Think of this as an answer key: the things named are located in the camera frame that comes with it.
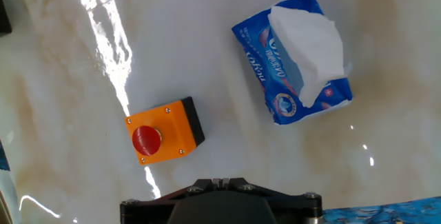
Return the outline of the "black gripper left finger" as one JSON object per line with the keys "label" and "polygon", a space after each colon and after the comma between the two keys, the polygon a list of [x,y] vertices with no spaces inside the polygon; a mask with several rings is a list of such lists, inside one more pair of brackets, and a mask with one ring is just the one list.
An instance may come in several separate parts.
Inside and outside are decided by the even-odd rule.
{"label": "black gripper left finger", "polygon": [[151,201],[128,199],[120,203],[121,224],[167,223],[174,207],[186,198],[221,189],[221,179],[198,179],[184,187]]}

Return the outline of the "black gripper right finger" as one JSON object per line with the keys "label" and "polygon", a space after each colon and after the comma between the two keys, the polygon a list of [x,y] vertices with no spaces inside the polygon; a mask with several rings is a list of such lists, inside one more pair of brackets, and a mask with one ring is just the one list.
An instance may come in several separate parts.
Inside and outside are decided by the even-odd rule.
{"label": "black gripper right finger", "polygon": [[296,223],[323,224],[322,197],[315,192],[289,195],[247,182],[244,178],[220,179],[220,189],[251,194],[264,198],[279,220],[284,215]]}

